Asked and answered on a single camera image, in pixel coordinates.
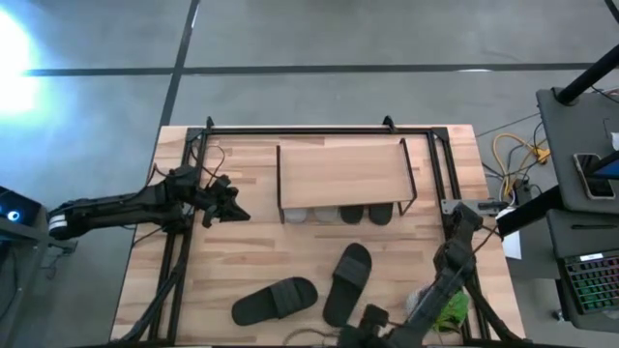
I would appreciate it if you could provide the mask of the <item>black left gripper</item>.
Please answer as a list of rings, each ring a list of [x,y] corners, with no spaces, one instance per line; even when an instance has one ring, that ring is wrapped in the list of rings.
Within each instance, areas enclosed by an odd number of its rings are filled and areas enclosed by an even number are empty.
[[[218,218],[220,222],[230,222],[244,221],[251,217],[236,202],[239,190],[230,184],[229,177],[221,175],[212,185],[196,192],[195,206],[203,211],[203,227],[210,228],[214,218]]]

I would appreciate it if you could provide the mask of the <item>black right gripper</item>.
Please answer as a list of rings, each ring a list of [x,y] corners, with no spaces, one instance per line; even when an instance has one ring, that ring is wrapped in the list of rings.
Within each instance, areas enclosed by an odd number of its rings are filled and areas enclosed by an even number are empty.
[[[394,338],[396,329],[380,334],[388,325],[394,325],[389,313],[374,304],[368,304],[357,327],[344,326],[339,331],[338,348],[402,348],[404,344]]]

